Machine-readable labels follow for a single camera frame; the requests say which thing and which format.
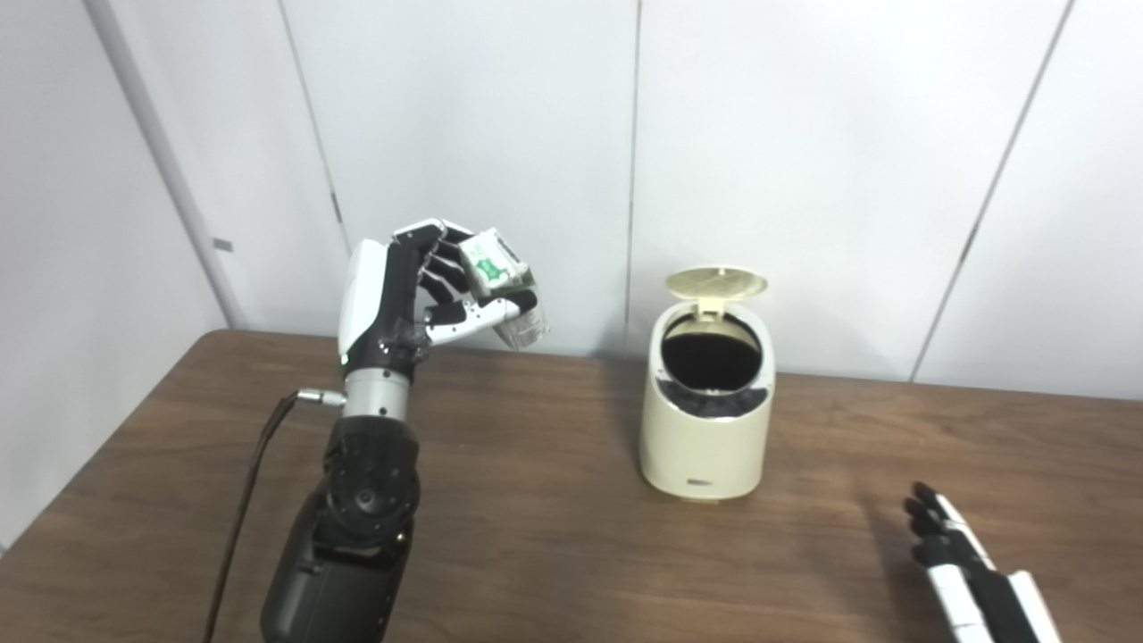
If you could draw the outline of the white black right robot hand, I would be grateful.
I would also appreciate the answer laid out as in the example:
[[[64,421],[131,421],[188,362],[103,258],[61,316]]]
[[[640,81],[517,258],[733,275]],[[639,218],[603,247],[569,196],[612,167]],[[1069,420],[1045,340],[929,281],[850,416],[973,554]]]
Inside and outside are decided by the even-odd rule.
[[[956,642],[1058,642],[1033,574],[1004,573],[972,525],[936,489],[916,481],[903,501],[922,566]]]

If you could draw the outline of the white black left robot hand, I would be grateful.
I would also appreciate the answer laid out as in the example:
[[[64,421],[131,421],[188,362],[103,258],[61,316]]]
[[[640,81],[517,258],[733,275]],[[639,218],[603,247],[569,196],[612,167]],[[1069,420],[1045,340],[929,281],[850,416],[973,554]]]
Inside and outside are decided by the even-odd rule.
[[[432,347],[462,340],[539,311],[536,286],[501,294],[478,284],[462,244],[475,232],[443,219],[395,230],[387,243],[363,239],[347,262],[339,308],[344,375],[381,369],[411,379]]]

